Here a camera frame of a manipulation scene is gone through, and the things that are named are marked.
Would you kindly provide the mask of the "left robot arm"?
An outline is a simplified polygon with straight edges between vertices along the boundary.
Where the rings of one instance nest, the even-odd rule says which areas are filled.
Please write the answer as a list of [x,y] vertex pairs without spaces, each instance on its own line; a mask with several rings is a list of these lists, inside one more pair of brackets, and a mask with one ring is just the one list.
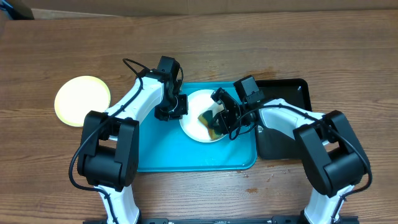
[[131,184],[139,164],[140,124],[151,111],[160,121],[186,115],[182,84],[180,64],[163,56],[157,68],[143,67],[136,73],[134,86],[116,105],[85,116],[68,176],[74,187],[99,193],[107,213],[103,223],[139,223]]

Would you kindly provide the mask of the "green yellow sponge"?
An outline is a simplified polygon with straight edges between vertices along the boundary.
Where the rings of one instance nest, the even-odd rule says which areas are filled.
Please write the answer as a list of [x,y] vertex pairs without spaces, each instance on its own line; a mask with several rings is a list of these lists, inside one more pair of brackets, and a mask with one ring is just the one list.
[[222,128],[218,123],[217,114],[223,109],[207,109],[198,116],[199,122],[204,125],[208,131],[209,137],[212,141],[218,140],[224,136]]

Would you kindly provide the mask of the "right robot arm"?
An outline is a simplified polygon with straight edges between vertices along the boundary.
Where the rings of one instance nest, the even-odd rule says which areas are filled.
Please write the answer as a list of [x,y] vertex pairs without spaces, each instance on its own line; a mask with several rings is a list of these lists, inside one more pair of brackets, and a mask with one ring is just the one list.
[[212,100],[223,105],[209,125],[231,140],[242,126],[275,129],[294,144],[313,190],[299,215],[273,216],[271,223],[358,223],[357,217],[339,212],[347,196],[368,189],[373,181],[369,159],[346,116],[337,110],[315,113],[267,100],[253,76],[234,82],[239,100],[219,88]]

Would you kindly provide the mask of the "white plate with sauce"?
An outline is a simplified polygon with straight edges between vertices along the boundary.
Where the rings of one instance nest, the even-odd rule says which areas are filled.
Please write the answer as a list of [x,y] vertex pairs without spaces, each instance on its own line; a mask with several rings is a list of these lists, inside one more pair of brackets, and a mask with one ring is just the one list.
[[198,120],[198,116],[205,110],[209,109],[223,109],[223,106],[217,105],[212,99],[211,95],[214,90],[198,90],[188,95],[188,114],[183,115],[180,120],[181,128],[184,133],[195,141],[210,143],[212,141],[209,137],[208,131],[204,125]]

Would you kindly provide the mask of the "green rimmed plate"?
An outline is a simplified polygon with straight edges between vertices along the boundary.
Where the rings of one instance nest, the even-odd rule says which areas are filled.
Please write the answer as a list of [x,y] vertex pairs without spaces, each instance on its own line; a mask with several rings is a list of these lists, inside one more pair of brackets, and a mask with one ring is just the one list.
[[93,76],[80,76],[67,81],[57,92],[54,109],[58,119],[73,127],[82,127],[90,111],[104,112],[111,93],[104,81]]

